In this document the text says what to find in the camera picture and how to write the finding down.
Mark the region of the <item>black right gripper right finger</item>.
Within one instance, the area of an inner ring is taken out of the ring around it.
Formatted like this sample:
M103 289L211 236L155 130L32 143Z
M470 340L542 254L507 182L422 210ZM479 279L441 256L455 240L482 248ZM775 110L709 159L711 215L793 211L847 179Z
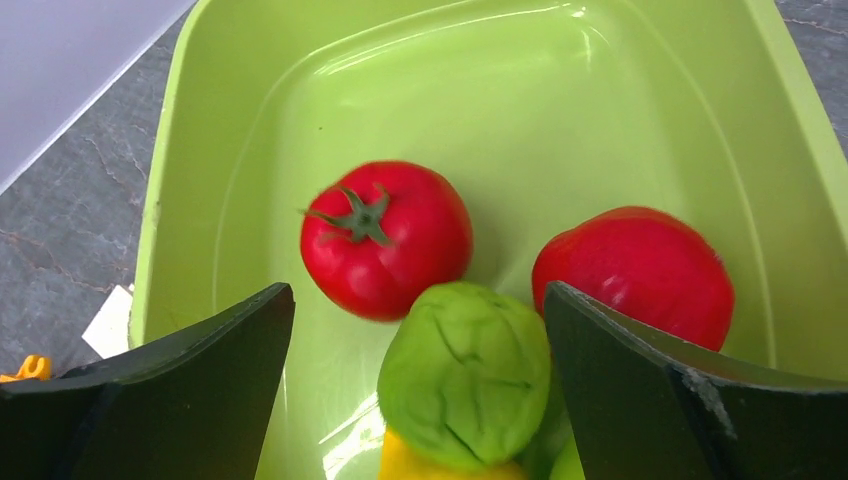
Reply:
M847 385L737 360L552 282L544 321L589 479L843 479Z

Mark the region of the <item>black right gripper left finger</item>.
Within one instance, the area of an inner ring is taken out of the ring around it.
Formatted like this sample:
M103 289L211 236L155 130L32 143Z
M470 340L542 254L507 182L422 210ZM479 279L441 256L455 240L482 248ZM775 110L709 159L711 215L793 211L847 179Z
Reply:
M123 354L3 384L2 477L253 478L294 313L274 283Z

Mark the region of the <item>green fake cabbage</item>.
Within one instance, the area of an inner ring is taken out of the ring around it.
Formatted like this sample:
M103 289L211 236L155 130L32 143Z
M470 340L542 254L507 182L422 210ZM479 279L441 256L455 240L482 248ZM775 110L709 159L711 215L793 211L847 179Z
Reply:
M541 316L466 281L413 303L377 380L387 428L424 458L476 472L511 460L539 429L552 355Z

